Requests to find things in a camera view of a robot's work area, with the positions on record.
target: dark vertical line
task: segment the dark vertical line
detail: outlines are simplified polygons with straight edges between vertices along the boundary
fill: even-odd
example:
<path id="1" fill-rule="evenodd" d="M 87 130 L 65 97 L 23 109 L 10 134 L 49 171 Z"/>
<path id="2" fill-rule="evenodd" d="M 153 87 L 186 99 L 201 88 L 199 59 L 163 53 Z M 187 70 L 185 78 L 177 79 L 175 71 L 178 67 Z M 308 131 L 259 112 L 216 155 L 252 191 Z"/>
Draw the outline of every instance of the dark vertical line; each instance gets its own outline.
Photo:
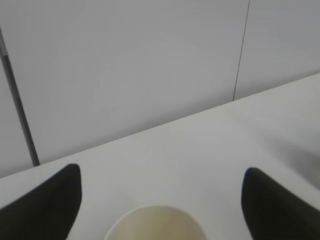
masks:
<path id="1" fill-rule="evenodd" d="M 19 121 L 20 121 L 21 128 L 22 128 L 22 131 L 24 134 L 24 138 L 25 138 L 25 141 L 26 141 L 26 144 L 27 144 L 30 156 L 31 156 L 33 166 L 34 167 L 39 166 L 40 162 L 39 162 L 38 154 L 36 152 L 36 147 L 35 147 L 31 132 L 30 132 L 28 122 L 27 122 L 26 114 L 25 114 L 24 107 L 23 107 L 23 104 L 22 104 L 22 101 L 20 98 L 18 86 L 16 83 L 14 72 L 12 70 L 12 66 L 10 63 L 10 59 L 8 56 L 8 52 L 6 49 L 4 38 L 2 36 L 1 29 L 0 29 L 0 55 L 1 55 L 1 61 L 2 61 L 3 68 L 4 68 L 4 72 L 6 75 L 6 79 L 9 84 L 11 95 L 12 95 L 12 98 L 14 101 L 14 105 L 15 105 L 18 117 L 19 117 Z"/>
<path id="2" fill-rule="evenodd" d="M 242 50 L 243 50 L 243 48 L 244 48 L 245 34 L 246 34 L 246 29 L 247 29 L 247 20 L 248 20 L 248 14 L 249 14 L 249 6 L 250 6 L 250 0 L 248 1 L 248 8 L 247 8 L 247 11 L 246 11 L 246 17 L 245 17 L 245 23 L 244 23 L 244 30 L 243 30 L 243 37 L 242 37 L 242 45 L 241 45 L 240 57 L 239 57 L 239 63 L 238 63 L 238 71 L 236 72 L 236 78 L 235 78 L 235 85 L 234 85 L 234 91 L 233 91 L 232 101 L 235 100 L 235 96 L 236 96 L 236 89 L 237 89 L 237 83 L 238 83 L 240 62 L 241 62 Z"/>

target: gray wall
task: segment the gray wall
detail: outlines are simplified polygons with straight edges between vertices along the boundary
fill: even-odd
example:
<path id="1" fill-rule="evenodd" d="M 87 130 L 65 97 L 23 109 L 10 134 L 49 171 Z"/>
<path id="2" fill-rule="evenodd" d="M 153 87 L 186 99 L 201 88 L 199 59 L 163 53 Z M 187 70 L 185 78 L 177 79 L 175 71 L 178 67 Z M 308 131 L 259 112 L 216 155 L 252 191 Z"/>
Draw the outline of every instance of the gray wall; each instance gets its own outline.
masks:
<path id="1" fill-rule="evenodd" d="M 232 101 L 248 0 L 15 0 L 0 19 L 42 163 Z"/>
<path id="2" fill-rule="evenodd" d="M 319 0 L 250 1 L 235 99 L 320 72 L 319 13 Z"/>
<path id="3" fill-rule="evenodd" d="M 40 161 L 232 101 L 247 7 L 248 0 L 1 2 Z M 320 71 L 319 12 L 317 0 L 250 0 L 235 99 Z M 22 167 L 29 154 L 4 86 L 0 110 L 11 115 L 0 129 L 12 129 L 22 146 L 16 163 L 4 164 L 10 171 L 31 162 Z M 10 156 L 16 141 L 1 138 Z"/>

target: white cup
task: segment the white cup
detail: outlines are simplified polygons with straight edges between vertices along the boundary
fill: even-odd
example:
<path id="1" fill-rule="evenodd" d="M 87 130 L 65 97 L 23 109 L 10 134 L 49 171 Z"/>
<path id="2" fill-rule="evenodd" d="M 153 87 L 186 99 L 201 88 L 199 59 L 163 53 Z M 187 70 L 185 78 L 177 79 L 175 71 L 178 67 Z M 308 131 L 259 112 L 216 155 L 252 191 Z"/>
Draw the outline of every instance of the white cup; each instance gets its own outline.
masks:
<path id="1" fill-rule="evenodd" d="M 110 229 L 104 240 L 206 240 L 189 214 L 170 206 L 138 207 Z"/>

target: white table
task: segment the white table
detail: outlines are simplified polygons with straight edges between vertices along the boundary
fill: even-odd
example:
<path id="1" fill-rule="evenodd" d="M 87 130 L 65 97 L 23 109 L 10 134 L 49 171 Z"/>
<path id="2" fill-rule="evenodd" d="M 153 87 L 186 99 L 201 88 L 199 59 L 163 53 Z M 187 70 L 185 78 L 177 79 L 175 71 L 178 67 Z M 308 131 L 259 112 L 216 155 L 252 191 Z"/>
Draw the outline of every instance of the white table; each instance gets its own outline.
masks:
<path id="1" fill-rule="evenodd" d="M 0 207 L 77 163 L 83 198 L 70 240 L 103 240 L 121 215 L 151 204 L 187 211 L 208 239 L 248 240 L 246 169 L 320 209 L 317 156 L 320 74 L 1 178 Z"/>

